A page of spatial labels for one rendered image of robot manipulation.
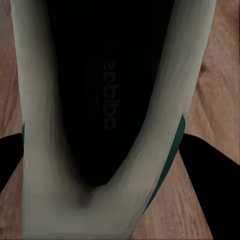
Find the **gym shoe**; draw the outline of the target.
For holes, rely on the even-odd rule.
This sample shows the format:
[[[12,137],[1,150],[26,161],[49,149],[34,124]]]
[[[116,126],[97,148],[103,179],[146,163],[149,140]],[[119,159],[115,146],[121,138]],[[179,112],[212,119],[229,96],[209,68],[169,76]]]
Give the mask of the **gym shoe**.
[[[182,142],[217,0],[10,0],[23,240],[130,240]]]

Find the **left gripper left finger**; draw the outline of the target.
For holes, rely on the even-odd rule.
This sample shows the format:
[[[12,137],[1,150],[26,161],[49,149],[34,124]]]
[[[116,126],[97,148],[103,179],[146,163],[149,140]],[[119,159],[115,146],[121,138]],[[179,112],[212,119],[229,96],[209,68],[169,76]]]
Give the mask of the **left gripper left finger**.
[[[24,156],[22,134],[0,138],[0,193]]]

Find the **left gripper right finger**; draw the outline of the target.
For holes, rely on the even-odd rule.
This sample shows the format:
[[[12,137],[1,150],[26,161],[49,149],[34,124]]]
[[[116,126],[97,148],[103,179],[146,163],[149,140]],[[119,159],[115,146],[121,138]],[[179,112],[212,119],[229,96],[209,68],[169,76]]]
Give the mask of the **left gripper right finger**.
[[[240,240],[240,165],[184,133],[179,153],[214,240]]]

